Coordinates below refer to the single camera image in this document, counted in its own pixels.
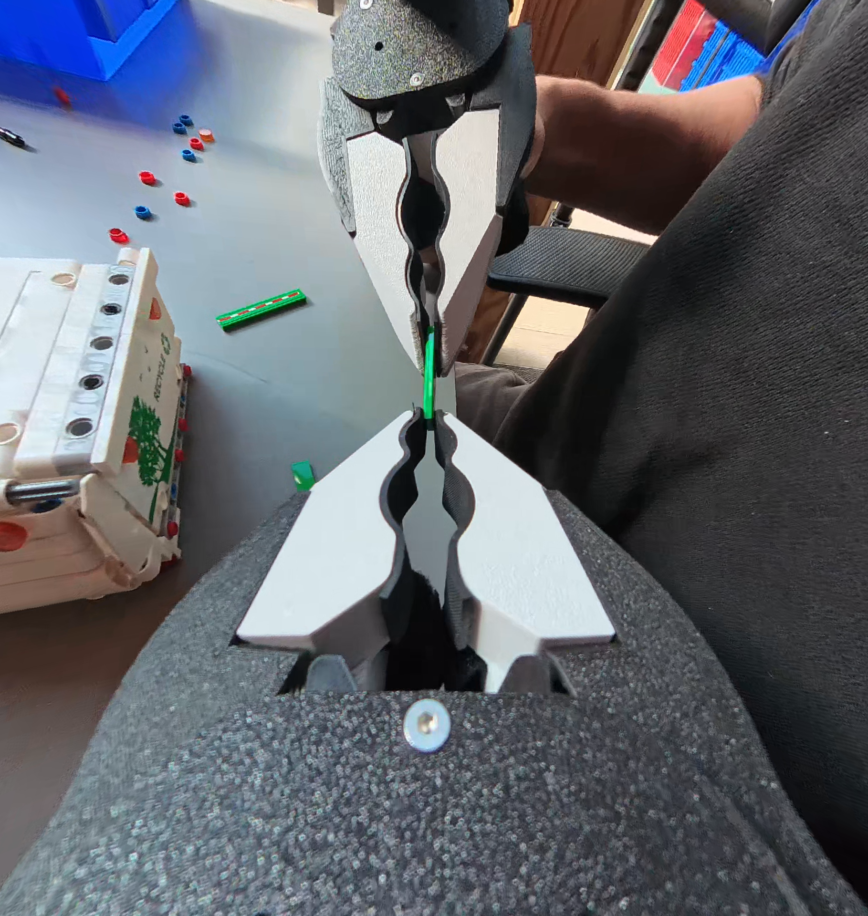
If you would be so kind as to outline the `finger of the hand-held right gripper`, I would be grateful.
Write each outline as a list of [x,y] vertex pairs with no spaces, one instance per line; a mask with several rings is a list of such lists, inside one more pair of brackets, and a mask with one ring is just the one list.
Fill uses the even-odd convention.
[[423,372],[428,314],[421,258],[402,220],[410,184],[405,145],[372,132],[349,139],[346,156],[359,257],[397,339]]
[[496,108],[464,113],[433,150],[435,177],[447,195],[437,242],[440,376],[450,373],[463,345],[502,234],[496,205],[499,127]]

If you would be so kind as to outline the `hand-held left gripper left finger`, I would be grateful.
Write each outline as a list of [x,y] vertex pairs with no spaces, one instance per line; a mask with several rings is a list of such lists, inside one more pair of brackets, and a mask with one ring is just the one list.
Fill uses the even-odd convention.
[[310,490],[237,638],[331,656],[359,688],[385,687],[413,609],[404,520],[414,504],[415,414],[405,411]]

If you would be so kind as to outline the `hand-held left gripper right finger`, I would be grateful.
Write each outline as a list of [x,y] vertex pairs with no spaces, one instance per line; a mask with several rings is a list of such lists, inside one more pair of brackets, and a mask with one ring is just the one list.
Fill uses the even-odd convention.
[[450,413],[438,413],[448,548],[446,612],[458,649],[498,693],[514,663],[607,645],[615,629],[544,488]]

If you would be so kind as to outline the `thin green lego tile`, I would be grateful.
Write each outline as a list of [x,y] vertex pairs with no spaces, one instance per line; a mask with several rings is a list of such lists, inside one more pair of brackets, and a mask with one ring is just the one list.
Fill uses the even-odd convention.
[[422,392],[422,409],[426,429],[428,431],[433,431],[436,428],[436,391],[438,377],[438,330],[432,325],[428,327],[425,339],[424,381]]

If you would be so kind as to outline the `person's right forearm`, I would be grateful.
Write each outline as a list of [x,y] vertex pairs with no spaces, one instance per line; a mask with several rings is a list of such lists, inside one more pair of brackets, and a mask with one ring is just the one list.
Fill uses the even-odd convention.
[[752,75],[669,95],[539,75],[525,189],[659,235],[757,119],[762,94]]

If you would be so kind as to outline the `green striped lego tile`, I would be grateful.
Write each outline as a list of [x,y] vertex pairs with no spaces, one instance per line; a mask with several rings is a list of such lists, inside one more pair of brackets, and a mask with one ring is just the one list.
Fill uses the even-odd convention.
[[298,308],[307,301],[305,293],[300,289],[295,289],[217,315],[215,321],[223,332],[229,333],[243,326],[261,322],[271,315]]

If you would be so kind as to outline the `scattered small round lego studs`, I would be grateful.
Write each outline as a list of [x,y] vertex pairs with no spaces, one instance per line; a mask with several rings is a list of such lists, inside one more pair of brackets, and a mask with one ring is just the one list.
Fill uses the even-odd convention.
[[[54,84],[52,86],[52,94],[63,109],[68,111],[73,109],[71,96],[61,86]],[[188,114],[181,114],[172,123],[172,130],[177,136],[188,140],[187,145],[180,150],[182,159],[188,163],[197,163],[199,154],[204,153],[209,146],[216,142],[214,131],[211,128],[196,125],[194,119]],[[149,169],[140,170],[138,172],[138,180],[146,188],[159,189],[164,186],[164,182]],[[177,207],[186,210],[191,210],[197,206],[196,201],[181,189],[176,189],[172,192],[172,199]],[[141,223],[154,223],[159,219],[158,214],[153,212],[147,204],[134,205],[132,212]]]

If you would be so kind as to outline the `white lego truck model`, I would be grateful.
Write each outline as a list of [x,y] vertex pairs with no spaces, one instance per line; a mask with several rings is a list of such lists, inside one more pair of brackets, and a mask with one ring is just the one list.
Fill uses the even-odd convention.
[[95,600],[181,557],[191,368],[149,248],[0,258],[0,614]]

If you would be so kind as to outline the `black office chair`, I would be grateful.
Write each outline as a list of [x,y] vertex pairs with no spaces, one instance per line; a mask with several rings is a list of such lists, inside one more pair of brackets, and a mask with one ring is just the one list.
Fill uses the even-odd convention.
[[511,297],[483,364],[495,363],[529,299],[599,310],[650,249],[632,239],[572,228],[573,213],[573,207],[558,203],[547,224],[532,226],[520,246],[495,258],[487,286]]

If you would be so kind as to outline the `wooden cabinet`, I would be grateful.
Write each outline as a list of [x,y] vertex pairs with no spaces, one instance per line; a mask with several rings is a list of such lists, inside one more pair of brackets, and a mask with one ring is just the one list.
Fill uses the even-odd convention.
[[607,86],[650,6],[650,1],[515,1],[509,22],[530,26],[537,74]]

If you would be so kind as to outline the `person's dark pants leg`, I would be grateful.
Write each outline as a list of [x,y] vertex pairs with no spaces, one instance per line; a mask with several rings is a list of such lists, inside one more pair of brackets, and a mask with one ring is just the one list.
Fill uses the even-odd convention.
[[508,368],[458,362],[455,365],[456,414],[484,441],[544,481],[542,445],[544,373],[520,375]]

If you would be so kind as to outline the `person's black sweatshirt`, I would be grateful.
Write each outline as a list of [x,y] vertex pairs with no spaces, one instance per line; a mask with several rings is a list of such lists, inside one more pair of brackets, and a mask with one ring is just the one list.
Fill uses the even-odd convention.
[[868,907],[868,2],[817,3],[495,443],[685,611]]

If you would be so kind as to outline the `red and blue storage crates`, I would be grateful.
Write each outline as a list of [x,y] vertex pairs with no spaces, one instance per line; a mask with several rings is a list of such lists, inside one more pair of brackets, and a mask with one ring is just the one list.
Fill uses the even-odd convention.
[[766,75],[815,6],[810,1],[655,2],[618,88],[680,94]]

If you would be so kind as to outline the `blue plastic bin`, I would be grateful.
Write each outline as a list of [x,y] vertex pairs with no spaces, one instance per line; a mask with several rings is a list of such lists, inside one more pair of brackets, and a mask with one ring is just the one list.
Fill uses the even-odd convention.
[[0,1],[0,57],[109,80],[175,1]]

